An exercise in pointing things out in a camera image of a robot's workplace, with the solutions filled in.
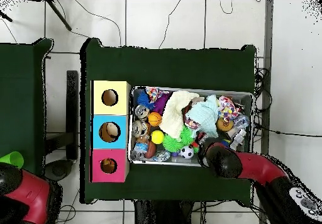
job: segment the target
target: circular hole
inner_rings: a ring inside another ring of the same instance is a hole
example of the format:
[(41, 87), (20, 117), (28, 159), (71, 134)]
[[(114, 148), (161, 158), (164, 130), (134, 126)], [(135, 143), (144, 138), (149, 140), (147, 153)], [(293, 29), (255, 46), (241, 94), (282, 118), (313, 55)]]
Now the circular hole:
[(118, 165), (114, 159), (103, 159), (101, 161), (101, 170), (105, 173), (111, 174), (116, 172)]
[(120, 127), (114, 122), (105, 122), (99, 129), (99, 136), (104, 142), (113, 143), (121, 135)]
[(102, 94), (102, 102), (106, 106), (114, 106), (118, 102), (118, 93), (115, 90), (105, 90)]

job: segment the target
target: dark green tablecloth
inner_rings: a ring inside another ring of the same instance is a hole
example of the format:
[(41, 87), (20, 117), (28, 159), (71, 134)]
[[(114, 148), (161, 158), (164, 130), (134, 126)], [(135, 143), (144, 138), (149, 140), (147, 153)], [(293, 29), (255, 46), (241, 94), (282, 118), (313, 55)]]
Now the dark green tablecloth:
[(0, 156), (19, 151), (24, 169), (43, 173), (43, 58), (52, 40), (0, 44)]
[(81, 120), (84, 171), (81, 199), (216, 199), (240, 200), (250, 205), (250, 182), (244, 179), (220, 179), (201, 167), (131, 164), (125, 183), (89, 182), (90, 81), (127, 81), (131, 86), (160, 86), (251, 92), (254, 90), (252, 45), (242, 50), (152, 50), (145, 48), (102, 47), (97, 39), (87, 39), (81, 49), (82, 86), (85, 111)]

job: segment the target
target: purple toy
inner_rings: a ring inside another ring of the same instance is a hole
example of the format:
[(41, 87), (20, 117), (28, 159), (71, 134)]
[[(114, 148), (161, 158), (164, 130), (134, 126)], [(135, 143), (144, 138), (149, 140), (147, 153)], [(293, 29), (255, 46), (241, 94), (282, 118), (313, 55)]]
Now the purple toy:
[(171, 97), (171, 93), (162, 94), (162, 96), (158, 98), (156, 102), (154, 102), (154, 109), (152, 109), (152, 111), (157, 112), (162, 116), (164, 113), (165, 105), (167, 104), (167, 101), (169, 100), (170, 97)]

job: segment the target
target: white toy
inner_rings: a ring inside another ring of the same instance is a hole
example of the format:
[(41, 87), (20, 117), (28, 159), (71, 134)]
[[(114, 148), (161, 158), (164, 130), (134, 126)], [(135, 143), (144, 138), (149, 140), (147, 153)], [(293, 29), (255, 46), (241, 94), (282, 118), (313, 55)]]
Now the white toy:
[(191, 159), (194, 156), (194, 148), (191, 145), (186, 145), (181, 148), (179, 155), (184, 159)]

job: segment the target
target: yellow ball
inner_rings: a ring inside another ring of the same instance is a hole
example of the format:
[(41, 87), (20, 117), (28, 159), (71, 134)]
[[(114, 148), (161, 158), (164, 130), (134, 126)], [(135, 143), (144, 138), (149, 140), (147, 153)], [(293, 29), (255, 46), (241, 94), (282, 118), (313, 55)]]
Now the yellow ball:
[(160, 143), (162, 143), (164, 140), (164, 133), (159, 131), (159, 130), (156, 130), (154, 132), (152, 132), (151, 134), (151, 141), (153, 143), (155, 143), (156, 145), (159, 145)]

